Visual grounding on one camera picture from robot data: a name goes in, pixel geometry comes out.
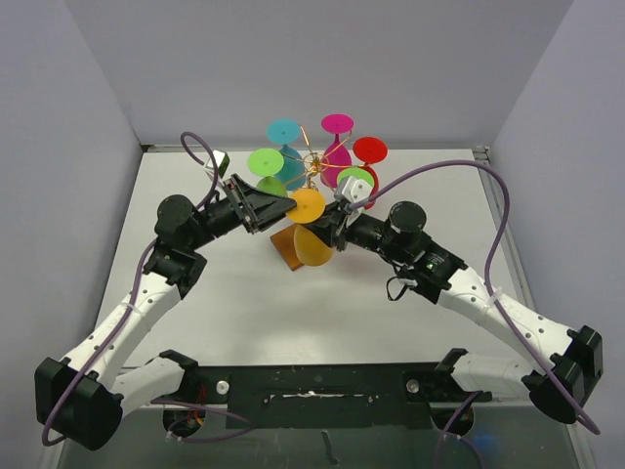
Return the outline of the orange wine glass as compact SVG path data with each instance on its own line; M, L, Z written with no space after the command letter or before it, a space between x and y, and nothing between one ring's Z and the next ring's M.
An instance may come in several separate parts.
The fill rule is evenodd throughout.
M286 213L286 217L296 226L293 236L296 256L307 267L320 267L331 260L334 250L313 233L309 224L323 214L324 197L313 189L299 189L291 194L290 199L296 206Z

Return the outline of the green wine glass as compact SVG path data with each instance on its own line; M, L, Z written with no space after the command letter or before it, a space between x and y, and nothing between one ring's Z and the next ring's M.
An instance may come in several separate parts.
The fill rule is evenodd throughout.
M361 189L361 191L365 192L366 195L371 195L372 191L375 189L375 178L369 171L361 167L350 167L343 169L338 174L335 193L339 192L339 188L342 186L343 181L350 177L354 177L356 180L364 182L364 188Z
M276 175L284 165L282 154L276 149L256 149L247 159L248 169L260 177L256 188L262 192L286 196L287 189Z

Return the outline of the magenta wine glass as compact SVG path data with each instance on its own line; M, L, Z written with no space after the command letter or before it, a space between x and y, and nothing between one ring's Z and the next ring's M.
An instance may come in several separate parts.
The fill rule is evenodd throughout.
M349 137L354 128L352 118L343 113L328 114L321 119L321 128L334 136L334 142L324 152L323 161L329 169L352 165L352 158L342 136Z

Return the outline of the red wine glass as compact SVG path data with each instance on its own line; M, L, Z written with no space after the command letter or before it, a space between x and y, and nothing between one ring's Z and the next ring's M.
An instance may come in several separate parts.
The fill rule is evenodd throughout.
M353 153L361 162L360 168L369 174L373 182L371 194L374 195L380 188L380 181L374 169L374 165L382 162L387 157L388 148L382 140L376 137L366 136L354 142Z

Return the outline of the blue wine glass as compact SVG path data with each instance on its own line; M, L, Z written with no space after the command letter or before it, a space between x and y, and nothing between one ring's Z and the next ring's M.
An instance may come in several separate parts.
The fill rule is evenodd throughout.
M278 119L268 126L268 139L280 146L284 158L281 170L275 177L288 191L294 191L305 183L305 166L302 156L291 147L301 135L299 124L293 119Z

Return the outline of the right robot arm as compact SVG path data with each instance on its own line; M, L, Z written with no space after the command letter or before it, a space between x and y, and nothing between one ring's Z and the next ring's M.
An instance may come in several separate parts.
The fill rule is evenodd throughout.
M441 361L437 392L449 400L480 392L502 401L529 400L560 423L590 422L583 407L603 375L603 339L549 320L492 286L424 232L425 211L396 203L385 220L347 214L334 202L307 228L327 246L353 244L391 265L403 292L412 291L482 328L516 357L455 351Z

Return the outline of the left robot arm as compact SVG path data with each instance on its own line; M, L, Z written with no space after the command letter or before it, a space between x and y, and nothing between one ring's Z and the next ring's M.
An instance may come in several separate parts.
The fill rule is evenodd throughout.
M197 364L166 351L130 372L121 368L151 329L193 289L207 261L199 248L244 227L255 234L282 220L297 203L257 190L238 175L224 183L224 198L193 204L166 197L157 208L157 237L142 254L133 285L105 320L62 359L45 359L35 370L37 420L42 443L51 432L95 450L122 419L163 396L185 402L195 396Z

